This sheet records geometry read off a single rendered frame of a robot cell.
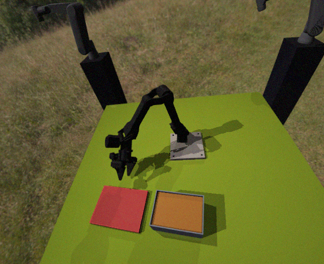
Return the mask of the red lid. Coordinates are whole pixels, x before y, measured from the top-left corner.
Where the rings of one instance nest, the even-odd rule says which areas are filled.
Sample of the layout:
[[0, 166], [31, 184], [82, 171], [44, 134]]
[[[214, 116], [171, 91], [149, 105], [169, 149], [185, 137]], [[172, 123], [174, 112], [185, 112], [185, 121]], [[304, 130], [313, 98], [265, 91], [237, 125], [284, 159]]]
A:
[[89, 223], [140, 233], [148, 193], [104, 185]]

